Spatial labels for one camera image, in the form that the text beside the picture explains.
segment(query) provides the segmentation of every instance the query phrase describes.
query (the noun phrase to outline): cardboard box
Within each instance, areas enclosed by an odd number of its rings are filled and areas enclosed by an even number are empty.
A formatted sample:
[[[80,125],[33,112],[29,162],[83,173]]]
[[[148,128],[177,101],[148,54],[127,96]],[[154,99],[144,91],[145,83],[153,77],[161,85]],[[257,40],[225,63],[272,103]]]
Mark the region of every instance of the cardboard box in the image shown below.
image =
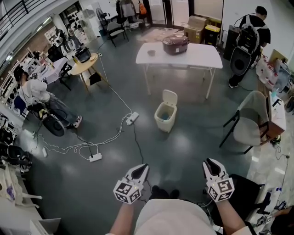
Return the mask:
[[[190,43],[200,44],[203,40],[204,28],[184,27],[184,36],[188,37]]]
[[[208,19],[190,16],[188,25],[190,28],[203,29],[208,24]]]

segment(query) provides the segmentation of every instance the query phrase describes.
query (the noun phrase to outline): trash can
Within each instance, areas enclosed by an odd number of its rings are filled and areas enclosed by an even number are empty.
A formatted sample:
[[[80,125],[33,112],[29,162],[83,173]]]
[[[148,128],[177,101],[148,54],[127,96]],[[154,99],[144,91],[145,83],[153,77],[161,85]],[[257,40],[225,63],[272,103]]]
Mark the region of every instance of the trash can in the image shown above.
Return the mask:
[[[220,28],[213,25],[205,26],[205,44],[216,46],[217,36],[220,33]]]
[[[169,133],[175,123],[178,95],[170,90],[164,90],[162,93],[162,98],[163,102],[156,110],[154,118],[158,128]]]

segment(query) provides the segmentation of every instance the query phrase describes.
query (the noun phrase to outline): metal railing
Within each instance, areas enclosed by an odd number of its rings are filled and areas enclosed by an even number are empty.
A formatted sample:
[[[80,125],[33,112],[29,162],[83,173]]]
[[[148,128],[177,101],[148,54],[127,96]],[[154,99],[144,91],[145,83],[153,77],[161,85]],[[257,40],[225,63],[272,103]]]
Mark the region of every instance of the metal railing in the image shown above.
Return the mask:
[[[0,41],[17,22],[47,0],[22,0],[0,19]]]

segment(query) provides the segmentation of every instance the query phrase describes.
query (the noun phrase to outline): white robot part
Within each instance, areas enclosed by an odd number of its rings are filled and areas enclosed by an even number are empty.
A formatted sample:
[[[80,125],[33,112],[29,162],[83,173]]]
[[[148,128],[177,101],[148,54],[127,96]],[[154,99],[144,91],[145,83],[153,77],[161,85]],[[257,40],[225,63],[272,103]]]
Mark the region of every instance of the white robot part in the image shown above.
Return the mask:
[[[203,162],[203,170],[207,179],[207,193],[211,198],[215,202],[229,199],[235,187],[232,178],[228,177],[224,165],[214,159],[207,158]]]
[[[139,197],[144,188],[144,182],[149,172],[148,164],[141,164],[128,170],[125,177],[116,183],[113,193],[117,200],[132,204]]]

